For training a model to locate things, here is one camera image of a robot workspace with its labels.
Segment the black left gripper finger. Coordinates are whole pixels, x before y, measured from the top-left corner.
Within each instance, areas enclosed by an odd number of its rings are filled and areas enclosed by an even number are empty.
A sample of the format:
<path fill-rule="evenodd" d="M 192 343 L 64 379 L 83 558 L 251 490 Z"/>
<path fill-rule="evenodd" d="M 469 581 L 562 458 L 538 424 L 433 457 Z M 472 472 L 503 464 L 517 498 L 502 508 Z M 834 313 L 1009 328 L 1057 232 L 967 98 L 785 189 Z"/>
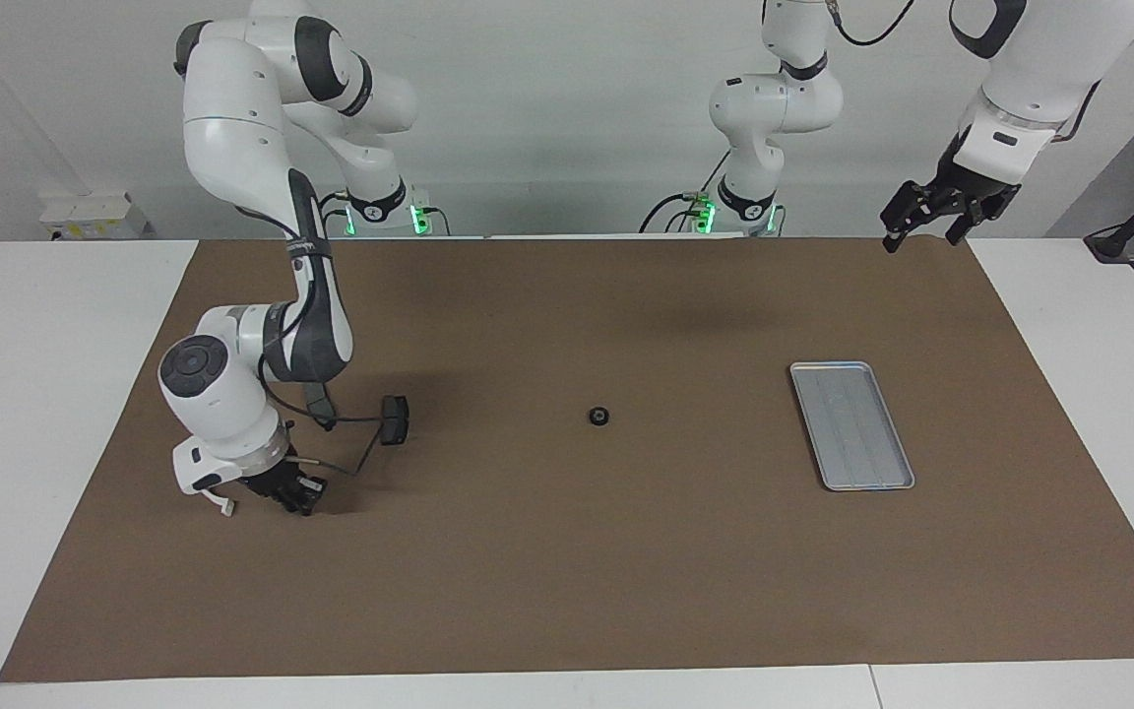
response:
<path fill-rule="evenodd" d="M 883 247 L 888 254 L 896 254 L 911 233 L 936 220 L 936 211 L 931 210 L 932 197 L 933 189 L 913 180 L 896 189 L 879 214 L 886 230 Z"/>
<path fill-rule="evenodd" d="M 945 239 L 948 240 L 949 245 L 959 245 L 968 236 L 968 233 L 980 223 L 998 220 L 1008 210 L 1008 206 L 1012 206 L 1012 201 L 1018 193 L 1019 189 L 1000 189 L 995 196 L 963 199 L 960 216 L 953 221 L 948 233 L 945 233 Z"/>

